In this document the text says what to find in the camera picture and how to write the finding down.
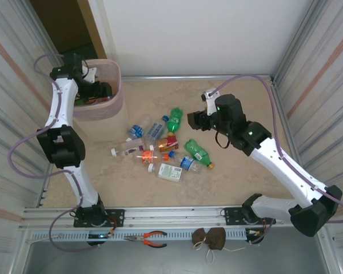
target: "doorway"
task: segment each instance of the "doorway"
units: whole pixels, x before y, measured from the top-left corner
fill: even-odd
[[[106,58],[87,0],[29,0],[55,48],[66,57]]]

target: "beige floor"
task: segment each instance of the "beige floor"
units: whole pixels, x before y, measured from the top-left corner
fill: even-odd
[[[141,114],[153,118],[168,115],[172,107],[184,110],[182,126],[177,132],[183,144],[194,138],[210,154],[213,170],[204,168],[201,174],[184,173],[183,181],[174,183],[157,178],[147,167],[134,164],[130,158],[114,158],[110,149],[119,142],[93,143],[80,133],[86,146],[86,168],[95,189],[107,207],[132,206],[206,206],[241,204],[253,193],[273,198],[290,198],[288,191],[263,166],[232,146],[221,149],[214,140],[214,131],[192,130],[186,120],[189,112],[202,110],[201,92],[217,87],[221,81],[129,82],[125,83],[129,122]],[[242,103],[247,119],[263,124],[273,132],[272,113],[263,85],[257,80],[236,80],[222,94],[232,93]],[[278,125],[284,150],[286,139]],[[226,138],[220,136],[221,143]],[[72,207],[75,196],[65,176],[51,179],[44,207]]]

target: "green soda bottle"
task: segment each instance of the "green soda bottle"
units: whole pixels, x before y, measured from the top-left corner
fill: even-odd
[[[208,155],[208,153],[202,147],[200,147],[200,145],[197,144],[195,140],[189,139],[189,141],[185,143],[184,148],[193,156],[193,158],[200,161],[210,170],[215,166],[210,161],[210,156]]]
[[[171,110],[170,118],[167,123],[168,136],[173,135],[180,128],[182,116],[183,111],[179,107]]]

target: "orange-handled pliers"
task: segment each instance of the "orange-handled pliers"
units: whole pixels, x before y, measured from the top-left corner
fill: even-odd
[[[142,236],[137,236],[137,235],[126,236],[126,237],[124,237],[124,239],[128,240],[128,241],[142,241],[143,244],[146,244],[146,245],[153,247],[153,248],[166,247],[166,244],[154,244],[154,243],[146,240],[146,238],[153,236],[153,235],[164,235],[164,236],[166,236],[167,234],[164,231],[151,231],[149,233],[145,233]]]

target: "bottle cap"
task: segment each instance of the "bottle cap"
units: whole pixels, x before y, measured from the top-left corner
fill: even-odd
[[[114,148],[112,148],[112,149],[110,150],[110,152],[112,152],[112,156],[113,156],[113,157],[117,157],[117,153],[115,153],[115,149],[114,149]]]
[[[153,166],[154,166],[154,164],[149,164],[149,167],[147,168],[147,171],[153,172]]]

